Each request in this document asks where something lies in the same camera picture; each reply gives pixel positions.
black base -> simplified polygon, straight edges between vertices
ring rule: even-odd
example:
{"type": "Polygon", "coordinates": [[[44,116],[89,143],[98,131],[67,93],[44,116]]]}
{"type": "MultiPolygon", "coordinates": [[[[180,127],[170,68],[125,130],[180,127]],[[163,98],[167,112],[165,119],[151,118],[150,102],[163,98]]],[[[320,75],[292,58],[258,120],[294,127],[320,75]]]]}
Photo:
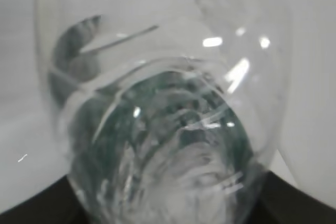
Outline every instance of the black base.
{"type": "MultiPolygon", "coordinates": [[[[1,224],[89,224],[66,178],[0,215],[1,224]]],[[[246,224],[335,224],[336,211],[269,173],[246,224]]]]}

black surface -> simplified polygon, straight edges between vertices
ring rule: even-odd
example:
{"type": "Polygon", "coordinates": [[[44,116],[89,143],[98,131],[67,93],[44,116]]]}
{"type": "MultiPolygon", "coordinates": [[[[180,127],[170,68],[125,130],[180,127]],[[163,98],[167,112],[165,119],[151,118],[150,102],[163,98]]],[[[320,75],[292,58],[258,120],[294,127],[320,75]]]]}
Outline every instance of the black surface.
{"type": "MultiPolygon", "coordinates": [[[[66,178],[0,215],[0,224],[88,224],[66,178]]],[[[246,224],[336,224],[336,211],[269,173],[246,224]]]]}

white wall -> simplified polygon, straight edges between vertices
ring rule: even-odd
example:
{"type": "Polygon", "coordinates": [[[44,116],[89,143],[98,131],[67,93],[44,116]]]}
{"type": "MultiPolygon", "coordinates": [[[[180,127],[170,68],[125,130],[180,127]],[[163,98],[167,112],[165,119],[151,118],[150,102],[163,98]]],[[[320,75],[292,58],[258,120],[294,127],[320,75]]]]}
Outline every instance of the white wall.
{"type": "Polygon", "coordinates": [[[300,189],[336,208],[336,0],[291,0],[292,87],[280,151],[300,189]]]}
{"type": "Polygon", "coordinates": [[[47,120],[34,61],[33,0],[0,0],[0,213],[65,173],[47,120]]]}

clear glass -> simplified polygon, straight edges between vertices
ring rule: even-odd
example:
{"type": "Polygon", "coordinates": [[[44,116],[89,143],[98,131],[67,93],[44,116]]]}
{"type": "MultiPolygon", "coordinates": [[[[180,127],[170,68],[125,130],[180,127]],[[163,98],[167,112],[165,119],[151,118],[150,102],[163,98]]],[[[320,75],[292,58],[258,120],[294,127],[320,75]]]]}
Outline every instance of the clear glass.
{"type": "Polygon", "coordinates": [[[41,87],[93,223],[240,224],[275,151],[286,0],[36,0],[41,87]]]}

white background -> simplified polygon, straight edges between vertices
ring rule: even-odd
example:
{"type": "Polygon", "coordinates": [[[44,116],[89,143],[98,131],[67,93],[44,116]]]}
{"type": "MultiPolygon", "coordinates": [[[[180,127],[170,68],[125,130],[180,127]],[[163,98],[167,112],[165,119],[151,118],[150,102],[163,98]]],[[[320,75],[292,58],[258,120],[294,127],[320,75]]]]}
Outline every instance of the white background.
{"type": "MultiPolygon", "coordinates": [[[[290,3],[292,86],[272,168],[336,208],[336,0],[290,3]]],[[[38,94],[33,0],[0,0],[0,212],[60,178],[61,160],[38,94]]]]}

